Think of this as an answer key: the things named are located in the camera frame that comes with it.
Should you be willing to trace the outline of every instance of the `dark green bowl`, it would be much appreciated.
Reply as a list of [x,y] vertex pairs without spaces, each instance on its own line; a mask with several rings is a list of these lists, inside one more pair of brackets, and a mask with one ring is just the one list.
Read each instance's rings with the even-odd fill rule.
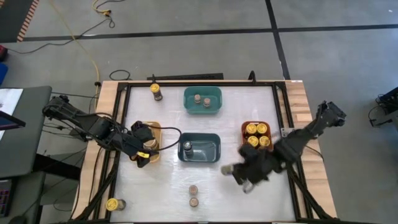
[[[183,144],[192,143],[193,155],[184,153]],[[221,157],[221,140],[212,133],[182,133],[178,144],[178,158],[183,162],[217,162]]]

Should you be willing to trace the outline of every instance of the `paper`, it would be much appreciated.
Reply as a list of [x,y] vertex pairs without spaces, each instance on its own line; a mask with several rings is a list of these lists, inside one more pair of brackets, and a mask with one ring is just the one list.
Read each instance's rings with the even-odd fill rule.
[[[24,89],[0,89],[0,111],[12,115]],[[0,140],[5,131],[0,131]]]

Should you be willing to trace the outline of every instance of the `gold can lid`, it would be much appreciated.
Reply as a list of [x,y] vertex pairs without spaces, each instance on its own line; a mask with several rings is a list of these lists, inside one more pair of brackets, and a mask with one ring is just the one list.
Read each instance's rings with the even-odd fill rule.
[[257,127],[256,127],[255,124],[248,124],[248,125],[246,126],[246,132],[247,132],[248,134],[255,134],[256,131],[257,131]]
[[152,84],[152,85],[150,86],[150,90],[151,90],[153,93],[157,93],[157,92],[160,90],[160,86],[159,86],[158,84],[154,83],[154,84]]
[[191,200],[189,200],[189,205],[191,205],[191,207],[196,207],[199,205],[199,200],[197,198],[191,198]]
[[257,124],[257,131],[260,134],[265,134],[267,132],[267,126],[265,124]]
[[261,136],[260,138],[260,146],[269,146],[271,142],[267,136]]
[[250,145],[252,145],[253,147],[256,147],[259,144],[259,139],[257,137],[255,137],[255,136],[250,136],[248,138],[248,143]]
[[110,198],[106,202],[106,209],[110,212],[115,211],[119,207],[119,200],[115,198]]

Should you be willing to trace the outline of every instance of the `yellow can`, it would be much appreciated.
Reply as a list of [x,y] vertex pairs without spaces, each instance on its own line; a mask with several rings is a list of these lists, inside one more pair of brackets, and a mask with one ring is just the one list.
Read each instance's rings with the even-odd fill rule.
[[271,143],[267,136],[262,136],[260,138],[259,142],[260,142],[260,146],[269,146],[269,144]]
[[257,127],[255,124],[248,124],[245,129],[245,134],[255,134],[257,132]]
[[126,202],[123,199],[110,198],[106,202],[106,209],[110,212],[115,210],[123,210],[126,208]]
[[265,124],[257,124],[257,133],[265,134],[267,132],[267,126]]
[[259,144],[259,139],[258,139],[257,137],[255,137],[255,136],[250,136],[250,137],[248,138],[248,143],[249,143],[250,145],[252,145],[253,147],[257,147],[258,144]]
[[156,101],[162,100],[163,96],[160,92],[160,86],[157,83],[154,83],[150,86],[151,92],[154,94],[154,98]]

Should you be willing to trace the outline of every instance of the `wooden table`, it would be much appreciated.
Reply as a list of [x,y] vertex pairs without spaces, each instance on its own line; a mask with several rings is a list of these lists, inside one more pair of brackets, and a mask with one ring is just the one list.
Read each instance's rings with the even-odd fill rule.
[[[250,82],[249,80],[217,80],[218,82]],[[148,83],[150,81],[129,81],[134,83]],[[214,82],[214,80],[201,80],[201,82]],[[285,82],[287,87],[287,95],[289,97],[290,109],[293,116],[294,127],[302,128],[306,126],[309,122],[312,121],[312,116],[310,112],[310,107],[308,105],[307,96],[305,94],[304,84],[302,81],[272,81],[272,82]],[[105,81],[103,82],[103,86],[101,88],[101,93],[99,95],[98,105],[96,108],[96,112],[104,112],[104,113],[113,113],[114,101],[116,97],[116,90],[118,87],[117,81]],[[125,92],[122,93],[121,102],[118,109],[117,121],[121,120],[121,113],[123,108]],[[282,117],[287,126],[287,117],[285,112],[284,101],[282,97],[279,98],[280,107],[282,110]],[[312,140],[308,144],[310,147],[320,151],[318,141]],[[93,185],[93,193],[91,198],[97,191],[98,183],[100,181],[100,174],[103,165],[104,158],[104,150],[102,150],[99,154],[99,158],[97,161],[97,166],[95,167],[96,156],[98,154],[98,150],[100,147],[94,141],[90,141],[88,143],[88,147],[86,150],[86,156],[84,160],[83,167],[81,168],[81,179],[80,179],[80,196],[78,199],[78,203],[76,206],[76,211],[73,215],[73,218],[79,216],[79,214],[83,211],[83,209],[88,205],[90,201],[89,195],[91,190],[91,183],[93,181],[93,172],[95,171],[94,176],[94,185]],[[319,155],[315,154],[312,151],[304,150],[302,154],[302,163],[305,178],[307,181],[307,187],[317,202],[323,207],[323,209],[331,216],[336,216],[336,210],[333,203],[333,198],[331,196],[328,177],[326,176],[325,166],[323,164],[322,159]],[[302,194],[298,190],[298,200],[300,205],[300,211],[302,217],[306,217],[304,203],[302,199]],[[104,193],[101,211],[99,213],[99,217],[103,218],[105,214],[104,204],[107,201],[108,191]]]

